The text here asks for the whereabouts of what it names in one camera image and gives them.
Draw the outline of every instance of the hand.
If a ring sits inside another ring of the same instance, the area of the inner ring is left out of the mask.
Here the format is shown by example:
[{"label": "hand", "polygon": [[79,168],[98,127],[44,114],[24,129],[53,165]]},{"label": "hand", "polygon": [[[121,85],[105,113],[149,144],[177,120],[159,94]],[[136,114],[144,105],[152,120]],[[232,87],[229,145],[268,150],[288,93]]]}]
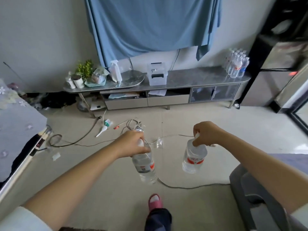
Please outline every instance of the hand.
[{"label": "hand", "polygon": [[143,132],[138,131],[126,131],[124,134],[119,136],[115,141],[109,144],[118,158],[133,156],[140,153],[150,152],[151,149],[148,147],[139,147],[138,140],[142,139],[144,142]]},{"label": "hand", "polygon": [[195,147],[205,144],[207,146],[212,144],[219,144],[222,134],[225,131],[213,122],[206,121],[195,124],[193,127],[193,135],[200,133],[200,136],[192,143]]}]

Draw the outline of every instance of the white sleeve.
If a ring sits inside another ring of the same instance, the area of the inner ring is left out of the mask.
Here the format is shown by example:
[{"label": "white sleeve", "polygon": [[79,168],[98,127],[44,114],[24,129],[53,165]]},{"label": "white sleeve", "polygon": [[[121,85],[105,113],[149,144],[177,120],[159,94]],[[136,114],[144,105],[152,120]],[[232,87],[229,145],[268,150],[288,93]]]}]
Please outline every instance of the white sleeve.
[{"label": "white sleeve", "polygon": [[301,222],[306,228],[308,228],[308,204],[297,209],[295,212],[292,213],[292,216]]},{"label": "white sleeve", "polygon": [[16,208],[11,214],[0,221],[0,231],[52,231],[35,214],[24,207]]}]

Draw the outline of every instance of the glass cabinet door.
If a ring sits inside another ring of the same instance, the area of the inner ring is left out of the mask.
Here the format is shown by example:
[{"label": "glass cabinet door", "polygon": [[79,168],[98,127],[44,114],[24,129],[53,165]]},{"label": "glass cabinet door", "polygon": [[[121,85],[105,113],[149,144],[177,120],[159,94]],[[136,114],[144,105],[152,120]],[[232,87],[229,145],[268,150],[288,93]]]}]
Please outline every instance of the glass cabinet door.
[{"label": "glass cabinet door", "polygon": [[239,84],[216,86],[211,100],[232,100]]},{"label": "glass cabinet door", "polygon": [[193,103],[193,102],[210,101],[214,93],[214,90],[215,90],[215,86],[194,87],[192,89],[189,102]]}]

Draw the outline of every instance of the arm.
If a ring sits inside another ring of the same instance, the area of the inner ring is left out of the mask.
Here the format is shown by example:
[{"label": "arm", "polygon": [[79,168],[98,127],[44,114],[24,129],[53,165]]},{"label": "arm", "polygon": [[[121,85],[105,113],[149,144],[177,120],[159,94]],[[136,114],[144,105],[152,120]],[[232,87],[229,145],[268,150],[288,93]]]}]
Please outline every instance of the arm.
[{"label": "arm", "polygon": [[127,131],[44,187],[24,205],[53,230],[59,230],[102,172],[116,159],[149,152],[138,147],[143,132]]},{"label": "arm", "polygon": [[212,122],[196,124],[194,136],[198,132],[200,136],[193,141],[194,146],[216,143],[227,149],[288,213],[308,203],[306,174],[224,131]]}]

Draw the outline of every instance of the foot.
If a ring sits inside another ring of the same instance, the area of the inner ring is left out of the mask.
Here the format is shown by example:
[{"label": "foot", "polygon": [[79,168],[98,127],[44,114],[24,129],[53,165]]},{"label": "foot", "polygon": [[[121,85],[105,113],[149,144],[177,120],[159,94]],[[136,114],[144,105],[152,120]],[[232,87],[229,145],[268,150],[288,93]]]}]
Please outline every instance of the foot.
[{"label": "foot", "polygon": [[152,194],[149,198],[149,211],[151,212],[155,208],[163,208],[163,202],[158,194]]}]

